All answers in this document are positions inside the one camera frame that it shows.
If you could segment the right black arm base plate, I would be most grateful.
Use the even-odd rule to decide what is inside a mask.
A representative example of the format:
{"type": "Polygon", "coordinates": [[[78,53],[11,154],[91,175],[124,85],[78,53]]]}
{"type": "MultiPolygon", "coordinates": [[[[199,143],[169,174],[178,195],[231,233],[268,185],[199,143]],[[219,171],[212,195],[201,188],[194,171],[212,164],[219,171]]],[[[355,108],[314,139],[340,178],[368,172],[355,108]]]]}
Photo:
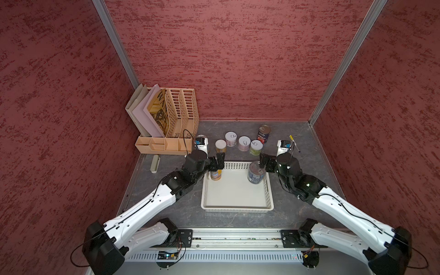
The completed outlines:
{"type": "Polygon", "coordinates": [[[327,248],[327,246],[318,245],[312,239],[309,233],[301,230],[281,230],[281,241],[283,248],[310,249],[314,247],[327,248]]]}

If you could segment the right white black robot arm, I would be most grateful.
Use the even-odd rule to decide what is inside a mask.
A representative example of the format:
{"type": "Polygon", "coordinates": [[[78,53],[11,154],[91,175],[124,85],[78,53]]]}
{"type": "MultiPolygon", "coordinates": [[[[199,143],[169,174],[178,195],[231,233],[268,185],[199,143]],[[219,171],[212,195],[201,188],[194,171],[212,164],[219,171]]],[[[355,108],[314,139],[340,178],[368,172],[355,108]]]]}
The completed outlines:
{"type": "Polygon", "coordinates": [[[303,173],[299,161],[290,153],[278,156],[260,154],[260,167],[275,173],[282,188],[297,199],[327,213],[350,233],[329,228],[307,219],[293,239],[309,252],[326,246],[366,264],[375,275],[402,275],[410,268],[411,233],[373,219],[337,195],[315,176],[303,173]]]}

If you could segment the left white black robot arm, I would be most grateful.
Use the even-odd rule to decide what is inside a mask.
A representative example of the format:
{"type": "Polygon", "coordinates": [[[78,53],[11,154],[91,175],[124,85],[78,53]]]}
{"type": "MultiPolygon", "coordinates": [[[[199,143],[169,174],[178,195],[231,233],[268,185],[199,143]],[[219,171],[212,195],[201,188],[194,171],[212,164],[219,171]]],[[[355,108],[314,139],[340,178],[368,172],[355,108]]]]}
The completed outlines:
{"type": "Polygon", "coordinates": [[[78,246],[88,267],[96,275],[113,275],[130,255],[167,242],[176,231],[169,220],[148,229],[142,226],[191,191],[208,171],[222,170],[224,166],[225,153],[209,157],[205,151],[194,150],[180,170],[162,178],[156,189],[135,206],[105,223],[90,224],[84,242],[78,246]]]}

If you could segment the dark red labelled can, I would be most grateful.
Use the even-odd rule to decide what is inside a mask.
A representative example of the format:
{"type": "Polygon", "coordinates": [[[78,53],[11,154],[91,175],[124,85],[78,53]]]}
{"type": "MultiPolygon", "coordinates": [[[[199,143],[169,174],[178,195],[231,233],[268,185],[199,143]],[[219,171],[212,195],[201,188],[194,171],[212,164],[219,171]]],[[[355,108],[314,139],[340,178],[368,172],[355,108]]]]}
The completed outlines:
{"type": "Polygon", "coordinates": [[[265,144],[268,141],[271,129],[268,125],[262,125],[259,127],[257,140],[259,140],[262,144],[265,144]]]}

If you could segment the white perforated plastic basket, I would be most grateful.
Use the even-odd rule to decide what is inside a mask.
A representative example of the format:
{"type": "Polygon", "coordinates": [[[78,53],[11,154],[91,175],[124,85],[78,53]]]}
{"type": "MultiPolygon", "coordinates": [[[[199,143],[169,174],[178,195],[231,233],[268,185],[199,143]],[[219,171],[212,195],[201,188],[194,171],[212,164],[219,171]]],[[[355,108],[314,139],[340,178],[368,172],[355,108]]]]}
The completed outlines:
{"type": "Polygon", "coordinates": [[[267,213],[274,209],[269,174],[258,184],[248,180],[250,162],[225,162],[221,177],[203,179],[201,208],[217,213],[267,213]]]}

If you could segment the yellow labelled tall can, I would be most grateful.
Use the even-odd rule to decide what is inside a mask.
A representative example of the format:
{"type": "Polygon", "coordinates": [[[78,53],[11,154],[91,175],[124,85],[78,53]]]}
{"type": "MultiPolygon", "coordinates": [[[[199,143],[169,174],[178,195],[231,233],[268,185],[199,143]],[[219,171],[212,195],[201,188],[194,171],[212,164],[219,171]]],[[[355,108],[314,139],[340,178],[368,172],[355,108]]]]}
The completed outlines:
{"type": "Polygon", "coordinates": [[[215,170],[210,172],[210,177],[212,181],[218,181],[222,177],[222,170],[215,170]]]}

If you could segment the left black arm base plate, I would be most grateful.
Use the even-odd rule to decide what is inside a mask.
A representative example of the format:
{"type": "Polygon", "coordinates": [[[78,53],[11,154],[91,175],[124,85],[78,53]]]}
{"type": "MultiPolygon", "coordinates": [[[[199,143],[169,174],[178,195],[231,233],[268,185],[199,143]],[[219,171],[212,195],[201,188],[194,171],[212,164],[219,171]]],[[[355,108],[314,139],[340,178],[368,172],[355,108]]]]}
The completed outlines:
{"type": "Polygon", "coordinates": [[[171,245],[190,248],[193,241],[192,229],[177,229],[171,235],[171,245]]]}

